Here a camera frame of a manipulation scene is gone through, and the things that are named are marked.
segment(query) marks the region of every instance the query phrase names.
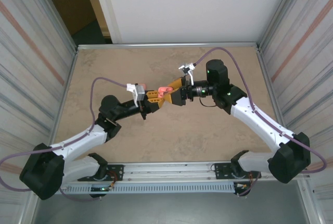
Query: marble-pattern surface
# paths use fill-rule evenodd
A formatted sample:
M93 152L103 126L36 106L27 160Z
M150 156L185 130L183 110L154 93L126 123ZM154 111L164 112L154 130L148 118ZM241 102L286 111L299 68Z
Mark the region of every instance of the marble-pattern surface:
M91 124L89 91L94 78L103 76L120 83L145 83L147 89L167 85L181 74L182 63L196 62L210 48L141 48L80 50L62 113L56 142L65 140ZM271 101L253 47L228 48L235 56L248 82L255 103L271 117ZM229 56L215 51L196 67L195 80L206 78L205 63L221 58L229 70L232 84L245 89ZM100 101L113 94L119 101L132 99L130 92L106 81L97 81L93 109L98 113ZM211 97L203 99L207 105ZM218 108L206 108L187 101L186 106L167 102L147 115L119 120L122 129L104 145L95 147L108 162L158 162L228 160L238 152L249 149L268 152L265 143L238 119Z

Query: beige tabletop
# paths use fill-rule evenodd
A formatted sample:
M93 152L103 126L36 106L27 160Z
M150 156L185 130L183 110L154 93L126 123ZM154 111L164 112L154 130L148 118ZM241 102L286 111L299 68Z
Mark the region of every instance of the beige tabletop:
M96 77L107 77L120 83L145 83L148 90L165 86L181 76L178 67L196 62L211 48L138 48L84 49L79 51L65 107L62 112L56 142L66 140L90 126L89 92ZM253 47L231 47L248 82L254 102L274 117L271 101ZM195 80L206 79L206 62L222 59L228 67L230 82L245 90L229 56L222 51L211 53L195 71ZM98 114L106 95L115 95L120 102L132 99L125 88L106 81L97 81L93 109ZM203 98L212 105L211 97ZM187 101L186 106L167 102L143 121L135 115L118 123L117 136L104 145L93 148L108 162L210 161L229 160L242 150L268 152L265 143L245 124L217 107L207 108Z

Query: corrugated metal wall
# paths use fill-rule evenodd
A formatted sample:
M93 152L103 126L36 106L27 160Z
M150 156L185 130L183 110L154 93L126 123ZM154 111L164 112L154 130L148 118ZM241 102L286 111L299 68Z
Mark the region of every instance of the corrugated metal wall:
M0 158L49 142L75 46L48 0L0 0ZM28 157L0 167L3 179L26 188ZM0 186L0 223L17 223L27 194Z
M333 223L333 0L291 0L262 45L286 127L303 131L328 168L312 175L327 223ZM321 166L312 157L311 169Z

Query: table surface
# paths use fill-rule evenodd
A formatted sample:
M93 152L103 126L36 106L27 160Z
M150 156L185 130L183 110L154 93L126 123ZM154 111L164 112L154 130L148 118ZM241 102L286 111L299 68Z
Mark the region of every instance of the table surface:
M148 90L165 86L180 77L178 67L196 62L211 48L138 48L83 49L79 51L55 142L61 142L83 131L92 123L89 111L91 83L106 77L120 83L145 83ZM274 112L253 47L227 48L236 58L248 83L254 102L269 116ZM211 53L194 71L195 80L206 79L206 62L222 59L228 68L230 82L245 87L230 57L223 51ZM98 114L106 95L120 102L132 99L125 88L97 81L93 109ZM203 98L213 104L212 98ZM245 124L217 107L207 108L187 101L186 106L167 102L143 121L140 114L119 120L117 136L88 153L96 152L108 162L160 162L229 160L242 150L269 152L265 143Z

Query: black cable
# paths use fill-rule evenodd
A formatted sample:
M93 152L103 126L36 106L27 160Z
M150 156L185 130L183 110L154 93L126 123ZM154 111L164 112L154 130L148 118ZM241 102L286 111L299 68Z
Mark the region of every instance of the black cable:
M202 103L202 101L201 101L201 97L199 97L199 102L200 102L200 104L203 106L203 107L216 107L216 105L212 105L212 106L207 106L207 105L205 105L205 104L203 104Z

